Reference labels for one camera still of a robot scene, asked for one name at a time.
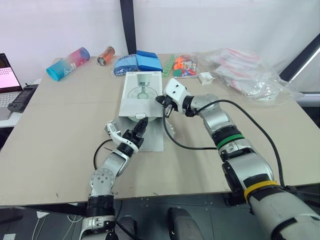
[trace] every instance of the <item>beige tabletop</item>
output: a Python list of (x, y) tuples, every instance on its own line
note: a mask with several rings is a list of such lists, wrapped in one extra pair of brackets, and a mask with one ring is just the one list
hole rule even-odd
[[(160, 56), (163, 66), (168, 58)], [(104, 128), (118, 115), (124, 80), (112, 76), (111, 67), (99, 66), (95, 57), (59, 82), (44, 76), (1, 150), (0, 206), (87, 201), (93, 155), (109, 139)], [(252, 106), (221, 83), (201, 86), (197, 78), (181, 82), (193, 95), (215, 94), (248, 111), (274, 140), (287, 185), (320, 182), (320, 131), (297, 103)], [(267, 159), (278, 181), (276, 158), (267, 139), (235, 107), (227, 103), (221, 107)], [(173, 112), (169, 122), (180, 143), (214, 145), (199, 117)], [(163, 138), (164, 152), (139, 152), (132, 157), (116, 179), (116, 199), (230, 191), (216, 150), (187, 150)], [(108, 154), (100, 150), (98, 166)]]

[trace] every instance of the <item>clear plastic bag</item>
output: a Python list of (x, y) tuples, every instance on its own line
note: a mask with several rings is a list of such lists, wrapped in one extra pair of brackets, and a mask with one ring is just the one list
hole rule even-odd
[(198, 57), (195, 54), (177, 54), (173, 62), (174, 78), (196, 78), (198, 76)]
[(212, 76), (241, 92), (249, 101), (274, 105), (302, 96), (252, 51), (222, 48), (198, 57)]

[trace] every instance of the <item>plastic bag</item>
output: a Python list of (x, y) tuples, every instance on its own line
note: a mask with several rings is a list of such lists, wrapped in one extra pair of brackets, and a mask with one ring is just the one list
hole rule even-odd
[(113, 68), (113, 73), (116, 76), (125, 75), (126, 72), (137, 72), (139, 66), (135, 54), (120, 57), (116, 60)]
[(302, 96), (252, 51), (222, 48), (198, 56), (212, 76), (223, 80), (252, 102), (282, 104)]
[(198, 76), (198, 58), (195, 54), (179, 54), (173, 62), (174, 78), (196, 78)]

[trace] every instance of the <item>green ring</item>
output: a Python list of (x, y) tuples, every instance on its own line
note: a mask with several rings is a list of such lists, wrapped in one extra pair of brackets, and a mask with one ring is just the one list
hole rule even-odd
[(245, 137), (242, 134), (235, 134), (232, 136), (228, 136), (227, 138), (223, 139), (221, 142), (218, 143), (216, 146), (217, 149), (221, 148), (223, 145), (225, 145), (228, 142), (231, 142), (232, 140), (235, 139), (244, 139)]

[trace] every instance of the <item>laptop screen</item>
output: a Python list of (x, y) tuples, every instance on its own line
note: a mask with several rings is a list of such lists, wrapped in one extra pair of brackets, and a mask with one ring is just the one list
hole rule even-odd
[(4, 53), (0, 53), (0, 93), (22, 91), (22, 87)]

